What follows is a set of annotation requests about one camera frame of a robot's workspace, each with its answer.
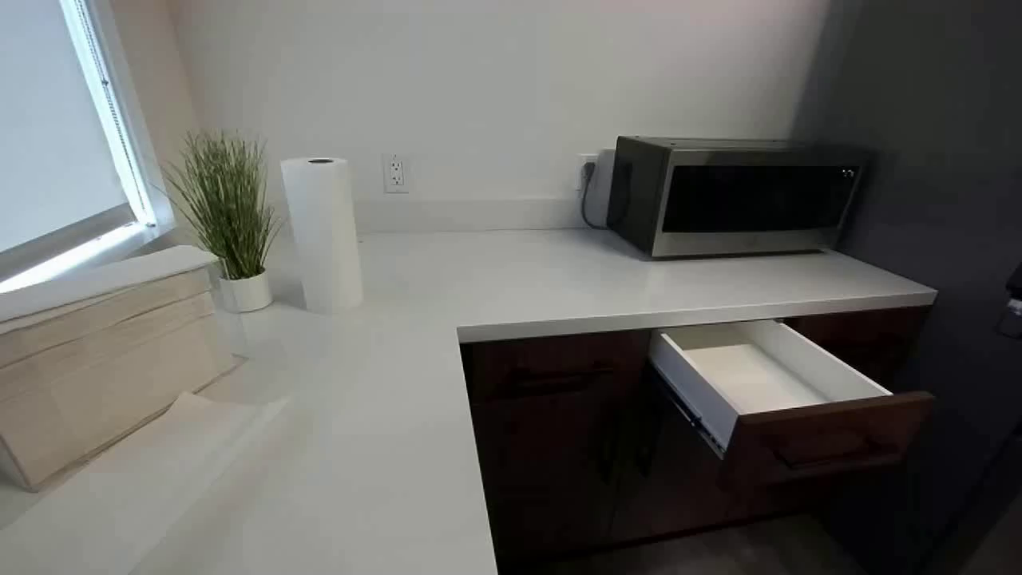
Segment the white wooden-front drawer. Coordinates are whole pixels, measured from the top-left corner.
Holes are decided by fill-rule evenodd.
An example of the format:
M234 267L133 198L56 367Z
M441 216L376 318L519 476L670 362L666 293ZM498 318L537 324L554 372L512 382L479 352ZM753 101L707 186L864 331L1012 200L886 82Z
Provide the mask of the white wooden-front drawer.
M930 394L890 394L777 318L656 329L648 362L732 484L900 464L932 409ZM772 457L780 443L812 433L864 433L880 454L824 470L788 470Z

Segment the dark wood left cabinet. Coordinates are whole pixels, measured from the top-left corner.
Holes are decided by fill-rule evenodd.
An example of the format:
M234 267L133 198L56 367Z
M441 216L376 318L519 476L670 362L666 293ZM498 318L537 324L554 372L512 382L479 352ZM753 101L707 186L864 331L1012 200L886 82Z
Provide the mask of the dark wood left cabinet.
M467 342L464 373L502 565L602 541L646 331Z

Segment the stainless steel microwave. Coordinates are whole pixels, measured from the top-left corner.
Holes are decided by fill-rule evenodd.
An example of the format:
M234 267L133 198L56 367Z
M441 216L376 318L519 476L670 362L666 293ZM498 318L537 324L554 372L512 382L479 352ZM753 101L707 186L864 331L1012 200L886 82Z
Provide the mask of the stainless steel microwave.
M618 138L607 226L648 258L824 250L868 162L837 145Z

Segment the white paper towel roll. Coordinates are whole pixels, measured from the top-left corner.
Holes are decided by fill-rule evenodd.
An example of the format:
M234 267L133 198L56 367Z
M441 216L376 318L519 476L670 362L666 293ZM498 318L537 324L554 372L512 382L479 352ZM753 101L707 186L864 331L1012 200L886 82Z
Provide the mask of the white paper towel roll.
M301 286L310 311L349 311L364 300L351 169L339 155L282 162Z

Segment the dark wood lower cabinet door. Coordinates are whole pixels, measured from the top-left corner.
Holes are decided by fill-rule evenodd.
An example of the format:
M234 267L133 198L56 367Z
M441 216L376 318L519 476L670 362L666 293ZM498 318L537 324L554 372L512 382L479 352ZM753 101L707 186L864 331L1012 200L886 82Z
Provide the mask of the dark wood lower cabinet door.
M670 401L655 373L646 373L624 424L608 541L635 543L714 529L793 511L772 488L738 491L721 481L721 464Z

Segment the green potted plant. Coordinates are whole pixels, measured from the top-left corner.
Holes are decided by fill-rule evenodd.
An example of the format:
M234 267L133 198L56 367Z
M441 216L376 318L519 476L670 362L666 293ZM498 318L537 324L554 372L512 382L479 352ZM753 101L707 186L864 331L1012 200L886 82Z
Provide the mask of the green potted plant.
M223 308L255 312L271 302L267 250L275 211L265 198L265 154L237 135L199 131L166 165L177 213L218 258Z

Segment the beige paper towel dispenser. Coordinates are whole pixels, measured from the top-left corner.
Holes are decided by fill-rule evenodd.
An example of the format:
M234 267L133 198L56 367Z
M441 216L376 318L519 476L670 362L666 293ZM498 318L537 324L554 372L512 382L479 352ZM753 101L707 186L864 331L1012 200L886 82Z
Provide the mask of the beige paper towel dispenser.
M0 296L0 473L54 476L234 372L212 257L172 246Z

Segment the white wall outlet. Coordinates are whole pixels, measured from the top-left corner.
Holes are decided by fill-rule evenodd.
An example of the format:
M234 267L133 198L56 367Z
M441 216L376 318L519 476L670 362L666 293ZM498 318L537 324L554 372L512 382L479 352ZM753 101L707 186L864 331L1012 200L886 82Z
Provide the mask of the white wall outlet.
M383 196L407 196L407 155L383 154Z

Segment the window with white frame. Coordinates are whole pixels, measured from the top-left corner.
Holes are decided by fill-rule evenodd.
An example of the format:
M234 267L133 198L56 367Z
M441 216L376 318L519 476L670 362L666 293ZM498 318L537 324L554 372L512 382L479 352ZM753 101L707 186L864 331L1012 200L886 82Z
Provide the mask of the window with white frame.
M0 0L0 286L172 229L109 0Z

